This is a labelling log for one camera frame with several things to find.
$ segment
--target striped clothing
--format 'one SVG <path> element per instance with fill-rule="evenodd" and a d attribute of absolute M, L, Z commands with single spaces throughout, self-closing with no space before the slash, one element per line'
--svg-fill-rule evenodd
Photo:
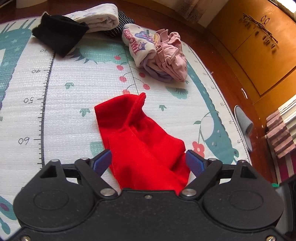
<path fill-rule="evenodd" d="M 135 23 L 135 21 L 127 17 L 124 12 L 118 11 L 119 25 L 111 30 L 104 31 L 105 34 L 111 37 L 118 37 L 122 35 L 123 26 L 128 23 Z"/>

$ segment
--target play mat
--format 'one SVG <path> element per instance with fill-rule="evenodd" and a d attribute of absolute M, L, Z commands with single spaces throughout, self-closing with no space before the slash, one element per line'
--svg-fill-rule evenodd
<path fill-rule="evenodd" d="M 19 224 L 12 203 L 51 159 L 63 164 L 104 149 L 94 106 L 145 92 L 143 111 L 205 158 L 250 161 L 232 112 L 211 73 L 185 43 L 185 83 L 162 83 L 136 68 L 121 40 L 86 35 L 65 58 L 31 36 L 40 18 L 0 25 L 0 236 Z M 102 178 L 119 191 L 107 170 Z"/>

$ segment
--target cartoon character print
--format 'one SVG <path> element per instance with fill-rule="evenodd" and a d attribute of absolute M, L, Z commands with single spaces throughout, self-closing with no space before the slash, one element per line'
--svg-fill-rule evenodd
<path fill-rule="evenodd" d="M 139 46 L 138 46 L 139 51 L 140 51 L 140 50 L 145 50 L 145 45 L 146 45 L 146 43 L 144 43 L 144 42 L 140 42 L 140 44 L 139 44 Z"/>
<path fill-rule="evenodd" d="M 153 43 L 153 40 L 151 39 L 151 37 L 149 37 L 149 35 L 147 35 L 147 33 L 145 31 L 141 31 L 139 33 L 136 33 L 135 37 L 140 38 L 140 39 L 145 39 L 148 42 Z"/>

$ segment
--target folded white cloth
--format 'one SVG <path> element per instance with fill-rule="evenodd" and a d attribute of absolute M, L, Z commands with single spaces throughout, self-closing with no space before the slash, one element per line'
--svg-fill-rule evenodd
<path fill-rule="evenodd" d="M 77 11 L 65 15 L 78 23 L 85 22 L 89 30 L 87 33 L 111 30 L 118 26 L 118 9 L 112 3 L 104 3 L 84 11 Z"/>

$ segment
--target wooden cabinet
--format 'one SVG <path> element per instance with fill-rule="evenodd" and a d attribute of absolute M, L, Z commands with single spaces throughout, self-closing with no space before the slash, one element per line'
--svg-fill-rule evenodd
<path fill-rule="evenodd" d="M 233 53 L 260 95 L 296 66 L 296 23 L 276 6 L 273 9 L 266 29 L 278 44 L 271 48 L 274 41 L 267 40 L 266 32 L 257 28 Z"/>
<path fill-rule="evenodd" d="M 243 14 L 251 23 L 240 21 Z M 243 73 L 237 77 L 265 124 L 296 94 L 296 23 L 268 0 L 229 0 L 208 30 L 233 71 Z M 277 40 L 273 48 L 267 33 Z"/>
<path fill-rule="evenodd" d="M 267 0 L 229 0 L 218 15 L 209 24 L 208 29 L 221 43 L 234 53 L 238 47 L 255 31 L 253 24 L 242 21 L 243 13 L 257 21 L 268 19 L 273 5 Z"/>

